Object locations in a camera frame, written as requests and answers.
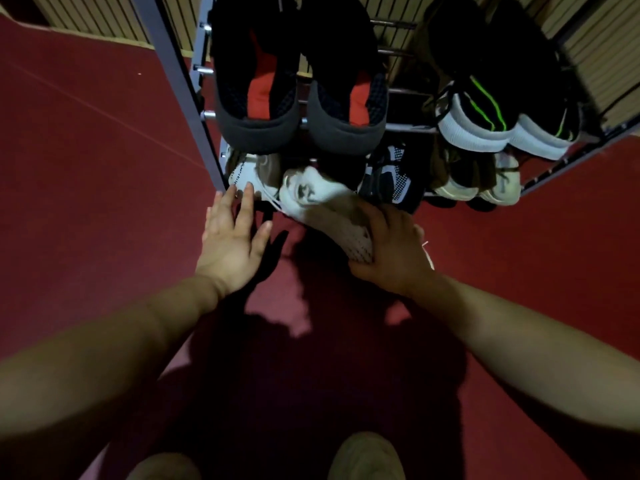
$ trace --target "person's left hand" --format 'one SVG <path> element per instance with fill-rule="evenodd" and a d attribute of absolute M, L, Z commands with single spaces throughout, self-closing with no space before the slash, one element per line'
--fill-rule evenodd
<path fill-rule="evenodd" d="M 202 234 L 202 253 L 196 275 L 213 281 L 220 299 L 244 287 L 258 271 L 269 241 L 272 222 L 263 222 L 251 240 L 253 225 L 253 185 L 244 188 L 242 203 L 234 222 L 231 206 L 236 186 L 216 192 L 213 206 L 207 209 Z"/>

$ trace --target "shoe rack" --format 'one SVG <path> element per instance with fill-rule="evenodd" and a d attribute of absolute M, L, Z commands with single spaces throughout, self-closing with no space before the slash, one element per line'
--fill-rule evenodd
<path fill-rule="evenodd" d="M 215 111 L 205 109 L 205 101 L 202 96 L 202 85 L 203 83 L 206 83 L 206 79 L 211 77 L 214 72 L 214 70 L 211 67 L 207 67 L 205 63 L 209 37 L 211 35 L 211 31 L 215 30 L 215 27 L 210 26 L 208 23 L 208 15 L 210 10 L 213 8 L 215 0 L 200 1 L 198 23 L 196 25 L 196 37 L 193 44 L 193 58 L 189 67 L 185 66 L 184 59 L 180 52 L 180 46 L 172 30 L 171 21 L 164 8 L 163 1 L 133 0 L 133 2 L 138 14 L 140 15 L 140 19 L 147 29 L 149 37 L 156 48 L 158 58 L 160 59 L 175 97 L 180 104 L 180 108 L 184 113 L 191 135 L 196 142 L 196 146 L 200 152 L 202 160 L 204 161 L 205 167 L 211 176 L 213 185 L 217 189 L 227 188 L 228 184 L 223 176 L 220 162 L 217 158 L 216 150 L 212 144 L 211 135 L 207 128 L 207 121 L 215 120 L 216 113 Z M 561 46 L 567 37 L 572 33 L 575 33 L 588 21 L 603 2 L 604 0 L 587 0 L 580 10 L 578 10 L 578 12 L 576 12 L 576 14 L 574 14 L 558 31 L 556 37 L 554 37 L 554 42 L 556 42 L 558 46 Z M 379 18 L 372 19 L 371 23 L 373 25 L 383 27 L 407 30 L 413 30 L 417 26 L 416 23 L 382 20 Z M 412 56 L 412 54 L 407 51 L 390 47 L 380 47 L 378 51 L 382 55 L 392 55 L 396 57 Z M 300 77 L 299 83 L 309 84 L 310 79 Z M 588 91 L 585 88 L 582 89 L 588 99 Z M 416 91 L 402 88 L 389 88 L 389 94 L 421 95 Z M 618 99 L 616 99 L 616 103 L 622 101 L 626 96 L 627 94 L 622 94 Z M 300 100 L 300 103 L 305 104 L 306 101 Z M 548 183 L 555 177 L 562 175 L 565 171 L 574 168 L 576 165 L 600 153 L 605 147 L 640 129 L 639 112 L 629 120 L 603 131 L 600 126 L 600 121 L 605 113 L 611 109 L 612 107 L 610 106 L 599 114 L 594 113 L 593 116 L 587 115 L 588 126 L 592 128 L 591 130 L 587 128 L 590 135 L 587 144 L 582 145 L 579 149 L 574 149 L 573 151 L 570 150 L 570 152 L 562 159 L 558 160 L 553 167 L 524 183 L 521 195 L 524 196 L 533 190 L 540 188 L 540 186 Z M 302 117 L 300 120 L 300 128 L 304 130 L 306 124 L 306 118 Z M 433 134 L 437 133 L 438 129 L 436 127 L 423 125 L 387 123 L 387 131 L 398 133 Z M 427 192 L 425 195 L 430 196 L 435 194 Z"/>

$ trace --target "forearm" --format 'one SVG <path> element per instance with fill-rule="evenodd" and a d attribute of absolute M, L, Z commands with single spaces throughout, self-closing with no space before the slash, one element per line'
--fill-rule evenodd
<path fill-rule="evenodd" d="M 0 363 L 0 440 L 48 428 L 158 376 L 217 302 L 207 278 L 190 278 Z"/>
<path fill-rule="evenodd" d="M 444 276 L 434 274 L 421 283 L 413 298 L 508 384 L 577 419 L 640 431 L 640 363 L 635 359 Z"/>

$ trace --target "person's right hand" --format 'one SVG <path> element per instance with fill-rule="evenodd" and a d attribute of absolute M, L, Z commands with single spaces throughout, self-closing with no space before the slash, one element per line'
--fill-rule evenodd
<path fill-rule="evenodd" d="M 381 209 L 361 201 L 360 208 L 369 218 L 373 240 L 373 263 L 350 261 L 351 273 L 380 288 L 413 298 L 421 280 L 433 270 L 422 249 L 424 231 L 412 217 L 392 205 Z"/>

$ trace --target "beige sneaker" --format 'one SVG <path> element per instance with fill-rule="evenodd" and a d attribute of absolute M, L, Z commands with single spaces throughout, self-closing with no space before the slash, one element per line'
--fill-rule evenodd
<path fill-rule="evenodd" d="M 405 480 L 396 449 L 382 436 L 363 432 L 347 438 L 336 453 L 328 480 Z"/>
<path fill-rule="evenodd" d="M 137 464 L 127 480 L 202 480 L 202 476 L 188 456 L 158 453 Z"/>

